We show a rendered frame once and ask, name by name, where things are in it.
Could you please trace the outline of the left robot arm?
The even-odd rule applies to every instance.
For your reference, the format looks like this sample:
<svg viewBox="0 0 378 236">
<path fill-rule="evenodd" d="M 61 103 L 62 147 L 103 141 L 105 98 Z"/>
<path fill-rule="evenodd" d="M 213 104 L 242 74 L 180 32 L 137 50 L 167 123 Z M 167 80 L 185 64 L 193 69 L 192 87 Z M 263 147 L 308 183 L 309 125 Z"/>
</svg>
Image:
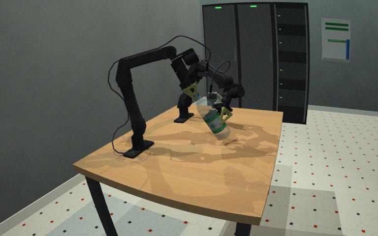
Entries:
<svg viewBox="0 0 378 236">
<path fill-rule="evenodd" d="M 197 61 L 189 67 L 188 71 L 189 73 L 192 73 L 196 69 L 206 71 L 206 63 L 203 61 Z M 208 76 L 212 78 L 215 71 L 216 69 L 209 66 Z M 203 77 L 198 77 L 197 74 L 198 72 L 193 73 L 194 78 L 196 79 L 197 84 L 198 84 L 198 82 Z M 234 84 L 232 76 L 229 75 L 228 73 L 224 73 L 224 72 L 222 73 L 222 72 L 217 71 L 215 73 L 213 80 L 215 81 L 217 85 L 219 85 L 219 89 L 224 88 L 222 96 L 227 96 L 227 98 L 230 98 L 230 100 L 232 98 L 239 98 L 245 95 L 245 90 L 242 87 L 242 84 L 241 83 Z M 227 88 L 227 87 L 230 87 L 230 88 Z M 216 99 L 217 94 L 207 93 L 206 98 Z M 178 105 L 177 105 L 177 108 L 179 108 L 180 115 L 177 119 L 174 120 L 174 122 L 184 123 L 186 120 L 188 120 L 190 117 L 194 115 L 194 113 L 189 113 L 189 110 L 188 110 L 188 107 L 190 107 L 191 104 L 192 104 L 192 98 L 183 92 L 183 94 L 180 96 L 178 100 Z"/>
</svg>

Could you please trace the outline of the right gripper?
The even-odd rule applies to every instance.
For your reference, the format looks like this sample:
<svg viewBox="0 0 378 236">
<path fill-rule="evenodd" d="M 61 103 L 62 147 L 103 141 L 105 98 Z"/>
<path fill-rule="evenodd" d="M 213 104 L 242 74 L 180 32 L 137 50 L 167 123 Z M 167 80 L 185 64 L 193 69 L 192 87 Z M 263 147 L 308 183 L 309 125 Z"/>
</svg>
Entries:
<svg viewBox="0 0 378 236">
<path fill-rule="evenodd" d="M 205 72 L 205 70 L 200 70 L 200 69 L 196 69 L 194 72 L 192 73 L 189 73 L 189 71 L 187 70 L 187 68 L 184 68 L 182 70 L 180 70 L 179 72 L 176 73 L 178 79 L 180 80 L 180 87 L 182 88 L 182 91 L 187 94 L 188 96 L 190 96 L 193 100 L 197 100 L 197 82 L 194 78 L 194 75 L 193 73 L 195 72 Z M 190 91 L 191 88 L 194 88 L 194 93 L 195 93 L 195 97 L 194 96 L 194 93 Z"/>
</svg>

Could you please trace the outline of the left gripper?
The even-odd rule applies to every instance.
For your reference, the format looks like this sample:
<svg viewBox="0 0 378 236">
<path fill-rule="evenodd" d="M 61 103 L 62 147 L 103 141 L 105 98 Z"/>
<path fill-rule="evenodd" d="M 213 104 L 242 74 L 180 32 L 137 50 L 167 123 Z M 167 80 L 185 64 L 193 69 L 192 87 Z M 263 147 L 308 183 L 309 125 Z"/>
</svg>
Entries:
<svg viewBox="0 0 378 236">
<path fill-rule="evenodd" d="M 217 94 L 217 101 L 214 103 L 214 107 L 216 110 L 218 110 L 218 113 L 220 114 L 220 124 L 223 124 L 227 119 L 229 119 L 233 114 L 231 113 L 233 111 L 232 108 L 229 107 L 229 104 L 231 102 L 230 98 L 227 98 L 227 96 L 220 96 L 217 92 L 211 92 Z M 222 121 L 223 115 L 226 115 L 227 117 Z"/>
</svg>

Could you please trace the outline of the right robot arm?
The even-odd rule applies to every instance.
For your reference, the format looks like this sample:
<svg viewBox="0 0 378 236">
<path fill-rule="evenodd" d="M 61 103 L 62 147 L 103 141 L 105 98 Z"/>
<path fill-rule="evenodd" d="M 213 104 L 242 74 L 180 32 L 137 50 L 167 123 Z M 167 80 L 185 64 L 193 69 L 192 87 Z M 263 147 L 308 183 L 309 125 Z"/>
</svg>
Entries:
<svg viewBox="0 0 378 236">
<path fill-rule="evenodd" d="M 135 55 L 127 59 L 119 60 L 116 74 L 116 82 L 123 94 L 126 107 L 130 116 L 131 128 L 134 132 L 134 134 L 131 136 L 132 148 L 123 153 L 124 157 L 135 158 L 140 153 L 142 153 L 154 144 L 153 141 L 143 140 L 143 134 L 146 130 L 146 123 L 145 119 L 142 117 L 140 113 L 137 100 L 134 94 L 132 85 L 133 80 L 130 69 L 162 59 L 170 59 L 172 61 L 173 59 L 178 57 L 177 59 L 173 60 L 171 64 L 173 70 L 176 73 L 186 67 L 182 61 L 182 58 L 188 66 L 199 61 L 199 58 L 193 48 L 188 49 L 180 53 L 179 55 L 176 55 L 176 53 L 177 51 L 175 47 L 167 46 L 139 55 Z"/>
</svg>

